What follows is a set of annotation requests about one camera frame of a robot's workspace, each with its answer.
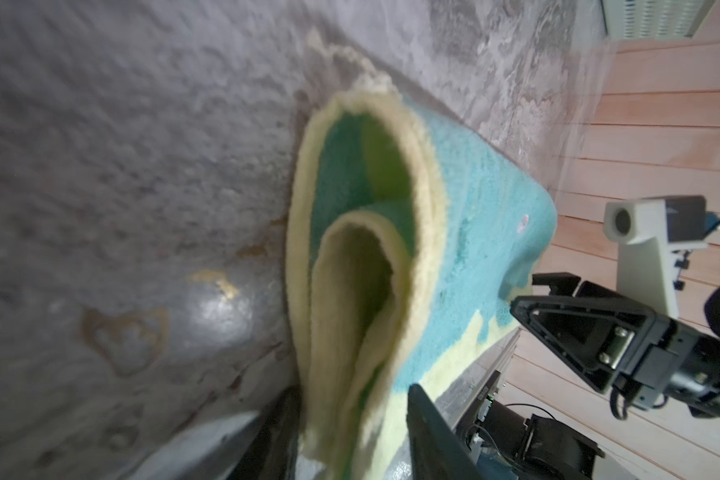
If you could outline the teal and yellow towel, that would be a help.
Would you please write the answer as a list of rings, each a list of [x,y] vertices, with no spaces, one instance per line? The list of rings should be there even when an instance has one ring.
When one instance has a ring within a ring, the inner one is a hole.
[[[325,479],[381,479],[407,434],[407,391],[431,398],[517,323],[557,212],[548,191],[469,128],[359,70],[309,119],[286,232],[302,454]]]

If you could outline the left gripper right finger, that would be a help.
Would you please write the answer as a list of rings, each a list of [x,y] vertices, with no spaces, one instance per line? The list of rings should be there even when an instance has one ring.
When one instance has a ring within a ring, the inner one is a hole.
[[[409,387],[406,422],[413,479],[482,479],[464,445],[419,384]]]

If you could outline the mint green plastic basket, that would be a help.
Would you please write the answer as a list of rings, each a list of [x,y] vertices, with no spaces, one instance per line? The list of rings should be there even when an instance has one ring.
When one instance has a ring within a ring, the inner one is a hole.
[[[716,0],[601,0],[606,31],[612,40],[693,38]]]

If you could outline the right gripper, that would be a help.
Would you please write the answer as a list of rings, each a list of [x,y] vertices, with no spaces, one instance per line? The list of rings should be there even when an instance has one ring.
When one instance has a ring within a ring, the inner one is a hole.
[[[590,388],[614,417],[671,398],[695,418],[720,418],[720,287],[704,313],[710,334],[569,272],[535,273],[550,296],[519,296],[511,314]]]

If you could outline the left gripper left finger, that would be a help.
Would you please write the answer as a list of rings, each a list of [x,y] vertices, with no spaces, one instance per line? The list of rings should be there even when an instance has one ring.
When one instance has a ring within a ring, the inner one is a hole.
[[[300,416],[300,389],[292,386],[269,410],[263,426],[227,479],[294,479]]]

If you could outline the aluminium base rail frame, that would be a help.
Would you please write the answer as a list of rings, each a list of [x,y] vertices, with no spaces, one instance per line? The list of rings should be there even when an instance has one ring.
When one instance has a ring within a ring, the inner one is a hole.
[[[521,329],[516,328],[472,362],[434,402],[443,419],[452,428],[464,416],[472,401],[478,396],[482,387],[488,382],[494,371],[500,372],[499,386],[502,388],[510,364],[521,336]]]

